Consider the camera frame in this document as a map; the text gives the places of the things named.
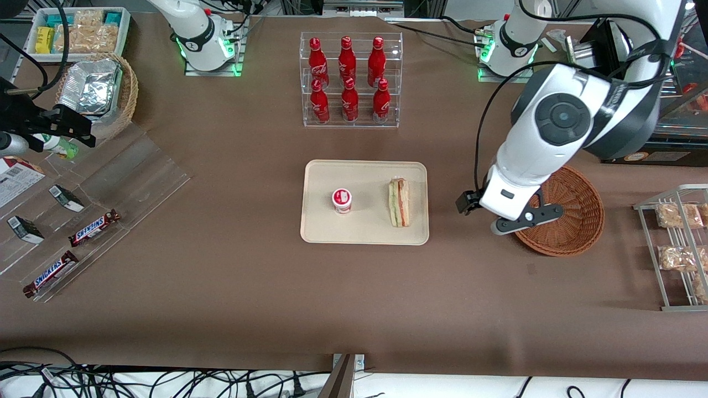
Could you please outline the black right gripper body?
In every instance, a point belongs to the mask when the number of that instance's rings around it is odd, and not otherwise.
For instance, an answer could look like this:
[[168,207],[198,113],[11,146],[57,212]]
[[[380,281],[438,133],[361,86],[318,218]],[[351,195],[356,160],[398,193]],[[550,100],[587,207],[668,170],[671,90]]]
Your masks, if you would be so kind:
[[51,128],[53,122],[45,115],[45,108],[36,106],[26,94],[9,95],[8,89],[14,89],[10,81],[1,78],[1,128],[5,133],[55,135]]

